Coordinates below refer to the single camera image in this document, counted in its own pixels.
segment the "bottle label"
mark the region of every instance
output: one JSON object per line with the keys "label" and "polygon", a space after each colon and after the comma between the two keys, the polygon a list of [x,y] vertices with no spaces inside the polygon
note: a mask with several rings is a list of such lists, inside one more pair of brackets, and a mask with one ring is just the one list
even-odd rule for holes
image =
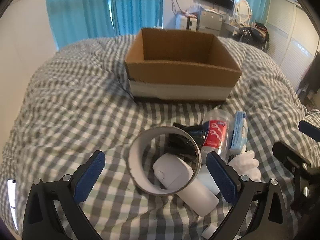
{"label": "bottle label", "polygon": [[203,146],[209,146],[219,149],[223,146],[226,137],[227,124],[221,120],[210,120],[208,133]]}

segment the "phone screen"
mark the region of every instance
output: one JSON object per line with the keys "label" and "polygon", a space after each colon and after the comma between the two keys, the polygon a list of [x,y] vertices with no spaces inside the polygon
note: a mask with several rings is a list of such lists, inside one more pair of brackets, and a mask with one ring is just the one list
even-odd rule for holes
{"label": "phone screen", "polygon": [[17,218],[16,218],[16,184],[17,182],[13,179],[8,179],[8,196],[11,214],[15,228],[18,230]]}

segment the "open cardboard box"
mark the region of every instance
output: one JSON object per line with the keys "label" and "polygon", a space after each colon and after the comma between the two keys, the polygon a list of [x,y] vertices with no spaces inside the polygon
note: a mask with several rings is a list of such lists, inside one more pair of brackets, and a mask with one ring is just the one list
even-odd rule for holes
{"label": "open cardboard box", "polygon": [[216,36],[143,28],[125,63],[135,97],[223,101],[241,70]]}

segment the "louvered closet door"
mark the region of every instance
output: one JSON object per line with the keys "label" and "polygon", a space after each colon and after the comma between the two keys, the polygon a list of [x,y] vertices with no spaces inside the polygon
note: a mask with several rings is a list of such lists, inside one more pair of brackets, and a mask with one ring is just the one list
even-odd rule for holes
{"label": "louvered closet door", "polygon": [[286,52],[294,20],[295,4],[287,0],[270,0],[266,27],[269,32],[268,54],[280,65]]}
{"label": "louvered closet door", "polygon": [[319,36],[307,14],[297,7],[293,32],[288,49],[280,65],[296,89],[301,77],[313,60],[318,46]]}

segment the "checkered duvet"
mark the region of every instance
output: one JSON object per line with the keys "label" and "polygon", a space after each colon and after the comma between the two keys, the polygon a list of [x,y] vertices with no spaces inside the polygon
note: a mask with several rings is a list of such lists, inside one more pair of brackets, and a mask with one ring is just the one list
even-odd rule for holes
{"label": "checkered duvet", "polygon": [[[82,209],[103,239],[200,239],[204,228],[219,224],[228,213],[230,205],[220,200],[216,210],[200,218],[177,196],[151,196],[133,184],[126,159],[130,144],[141,131],[173,122],[199,124],[212,108],[135,102],[123,63],[133,38],[90,39],[67,46],[33,75],[3,149],[0,168],[0,216],[14,229],[6,182],[16,179],[20,235],[33,180],[53,181],[72,174],[97,149],[105,153],[106,165]],[[283,140],[313,166],[320,166],[319,144],[298,130],[302,119],[320,126],[320,112],[307,112],[267,54],[230,39],[221,41],[243,70],[221,108],[232,114],[247,112],[247,149],[260,161],[263,180],[279,181],[292,236],[299,220],[289,208],[292,176],[273,157],[271,148]],[[156,138],[145,151],[151,180],[150,167],[162,154],[163,145],[164,138]],[[75,238],[58,204],[57,209],[66,232]],[[250,219],[251,211],[240,233]]]}

